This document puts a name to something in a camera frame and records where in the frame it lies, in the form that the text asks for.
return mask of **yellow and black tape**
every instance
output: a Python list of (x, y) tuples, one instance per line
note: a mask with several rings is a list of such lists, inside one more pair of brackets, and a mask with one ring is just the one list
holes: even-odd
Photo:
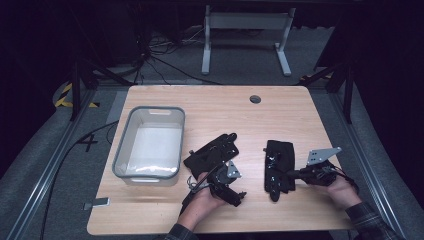
[[(56, 101), (55, 106), (56, 107), (73, 107), (74, 105), (72, 102), (66, 102), (65, 99), (68, 96), (69, 91), (72, 89), (72, 83), (69, 82), (65, 88), (63, 89), (62, 93), (60, 94), (59, 99)], [(100, 103), (90, 103), (89, 107), (100, 107)]]

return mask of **gray floor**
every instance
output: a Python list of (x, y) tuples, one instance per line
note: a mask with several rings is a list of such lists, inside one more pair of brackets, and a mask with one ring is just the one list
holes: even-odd
[[(273, 50), (279, 33), (263, 31), (255, 36), (240, 31), (213, 33), (211, 71), (208, 76), (201, 75), (202, 38), (193, 44), (181, 47), (171, 54), (156, 57), (190, 74), (183, 73), (153, 59), (145, 64), (140, 76), (136, 79), (143, 84), (206, 84), (201, 78), (224, 85), (292, 85), (303, 75), (313, 74), (313, 67), (331, 34), (332, 29), (293, 29), (286, 46), (292, 76), (284, 77), (280, 69), (277, 55)], [(135, 76), (128, 76), (133, 81)], [(320, 114), (324, 127), (333, 146), (342, 147), (338, 155), (342, 168), (358, 183), (361, 197), (370, 202), (377, 211), (384, 215), (385, 211), (393, 212), (399, 222), (399, 231), (407, 239), (422, 239), (424, 236), (424, 213), (415, 198), (403, 183), (390, 158), (381, 145), (363, 107), (359, 93), (354, 92), (352, 104), (352, 125), (346, 125), (339, 116), (343, 89), (337, 95), (330, 95), (322, 86), (327, 80), (310, 86), (311, 96)], [(55, 102), (62, 88), (52, 96)], [(87, 108), (70, 136), (68, 149), (72, 143), (93, 129), (117, 120), (120, 114), (127, 88), (112, 81), (102, 81), (94, 93), (91, 102), (100, 103), (100, 107)], [(32, 140), (22, 150), (16, 161), (0, 180), (0, 239), (6, 239), (12, 229), (16, 229), (16, 221), (25, 209), (36, 183), (43, 175), (51, 157), (57, 153), (58, 144), (67, 129), (71, 109), (57, 108), (56, 113), (40, 128)], [(114, 125), (94, 133), (98, 141), (87, 152), (85, 144), (77, 144), (66, 156), (54, 185), (49, 207), (44, 239), (154, 239), (157, 236), (103, 236), (95, 237), (87, 233), (86, 226), (90, 216), (89, 210), (82, 210), (83, 204), (95, 198), (101, 174), (113, 138)], [(352, 140), (349, 133), (354, 132)], [(373, 189), (368, 178), (364, 177), (365, 159), (369, 168), (381, 184), (381, 188)], [(379, 202), (378, 192), (383, 191), (389, 207)], [(24, 221), (19, 231), (21, 239), (40, 238), (42, 221), (45, 213), (46, 198), (33, 209), (33, 215)], [(332, 231), (334, 239), (348, 239), (347, 231)]]

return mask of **dark background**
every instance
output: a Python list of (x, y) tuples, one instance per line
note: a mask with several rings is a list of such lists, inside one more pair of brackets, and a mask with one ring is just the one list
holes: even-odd
[[(299, 7), (293, 27), (337, 26), (319, 66), (342, 61), (352, 45), (360, 46), (352, 61), (355, 83), (393, 164), (422, 205), (424, 9), (412, 1), (346, 9)], [(203, 6), (1, 1), (0, 176), (54, 113), (52, 96), (69, 80), (78, 56), (104, 67), (132, 63), (148, 53), (151, 31), (178, 42), (179, 32), (202, 24), (203, 16)]]

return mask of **person's right hand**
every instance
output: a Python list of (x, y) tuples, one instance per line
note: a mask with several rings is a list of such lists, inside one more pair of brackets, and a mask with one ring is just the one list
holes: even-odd
[(328, 193), (331, 199), (344, 210), (362, 202), (355, 188), (341, 176), (337, 176), (336, 180), (328, 187), (311, 186), (319, 191)]

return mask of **table top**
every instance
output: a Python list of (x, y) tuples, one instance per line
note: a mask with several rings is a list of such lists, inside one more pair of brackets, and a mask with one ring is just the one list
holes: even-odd
[[(261, 102), (254, 104), (250, 97)], [(185, 111), (181, 160), (221, 134), (237, 133), (240, 153), (233, 161), (243, 177), (230, 187), (247, 192), (238, 207), (226, 205), (201, 222), (197, 233), (350, 229), (346, 213), (331, 199), (296, 180), (296, 191), (271, 201), (264, 190), (268, 140), (292, 142), (295, 169), (306, 166), (309, 151), (331, 148), (308, 90), (299, 86), (135, 86), (129, 89), (107, 159), (97, 198), (110, 205), (96, 207), (88, 222), (93, 235), (167, 233), (178, 219), (189, 192), (191, 175), (181, 162), (172, 187), (130, 186), (112, 172), (128, 115), (136, 106), (174, 106)], [(339, 166), (336, 156), (329, 159)]]

